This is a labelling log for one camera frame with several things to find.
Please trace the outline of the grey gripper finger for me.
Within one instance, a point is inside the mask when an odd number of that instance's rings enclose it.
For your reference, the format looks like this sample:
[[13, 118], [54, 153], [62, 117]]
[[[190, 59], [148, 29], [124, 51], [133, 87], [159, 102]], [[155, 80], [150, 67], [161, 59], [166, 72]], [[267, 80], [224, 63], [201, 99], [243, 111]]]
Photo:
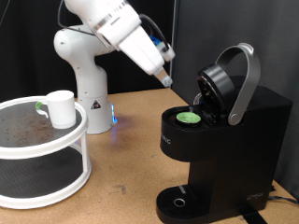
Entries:
[[166, 88], [169, 88], [173, 83], [172, 78], [167, 74], [164, 68], [159, 69], [154, 75]]

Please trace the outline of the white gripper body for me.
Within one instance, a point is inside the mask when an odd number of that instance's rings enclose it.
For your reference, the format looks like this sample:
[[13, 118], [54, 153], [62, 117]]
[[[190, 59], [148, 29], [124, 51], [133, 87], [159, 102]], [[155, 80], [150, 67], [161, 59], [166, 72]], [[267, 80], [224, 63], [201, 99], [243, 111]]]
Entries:
[[141, 26], [129, 34], [118, 48], [148, 75], [156, 75], [164, 66], [160, 51]]

